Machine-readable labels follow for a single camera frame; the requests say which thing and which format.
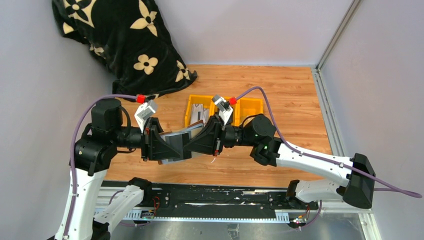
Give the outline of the brown leather card holder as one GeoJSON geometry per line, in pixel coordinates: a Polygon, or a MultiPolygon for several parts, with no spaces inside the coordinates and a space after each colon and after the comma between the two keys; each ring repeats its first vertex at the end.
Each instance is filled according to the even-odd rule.
{"type": "Polygon", "coordinates": [[[177,150],[182,156],[162,159],[162,160],[159,160],[158,163],[160,165],[167,165],[167,164],[182,162],[187,159],[198,158],[202,156],[203,155],[202,153],[198,153],[194,151],[183,151],[183,147],[193,137],[195,137],[197,134],[200,133],[200,131],[204,128],[204,125],[205,125],[204,121],[199,120],[187,127],[182,128],[179,131],[160,133],[159,135],[161,136],[161,138],[167,144],[169,144],[171,147],[177,150]]]}

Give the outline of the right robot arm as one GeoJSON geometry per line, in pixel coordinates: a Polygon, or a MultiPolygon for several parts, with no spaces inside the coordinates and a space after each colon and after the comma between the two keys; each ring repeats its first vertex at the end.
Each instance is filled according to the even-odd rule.
{"type": "Polygon", "coordinates": [[[360,209],[372,207],[376,173],[367,156],[335,156],[305,149],[276,137],[276,130],[263,114],[239,126],[223,125],[215,115],[199,134],[183,144],[183,150],[217,156],[223,148],[251,147],[249,155],[260,165],[300,169],[323,177],[289,183],[285,201],[292,209],[320,200],[341,200],[360,209]]]}

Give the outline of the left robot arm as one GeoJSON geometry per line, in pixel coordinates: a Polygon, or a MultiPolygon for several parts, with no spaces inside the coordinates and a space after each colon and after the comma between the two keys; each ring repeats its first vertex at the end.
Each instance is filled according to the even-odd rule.
{"type": "Polygon", "coordinates": [[[95,212],[102,183],[119,148],[139,149],[144,160],[180,157],[179,149],[161,138],[162,128],[154,116],[157,104],[142,95],[134,99],[139,103],[136,127],[123,126],[123,117],[129,114],[119,94],[102,96],[84,111],[91,114],[91,122],[81,137],[71,139],[69,193],[55,240],[108,240],[135,206],[152,207],[154,213],[162,206],[152,183],[134,177],[105,210],[95,212]]]}

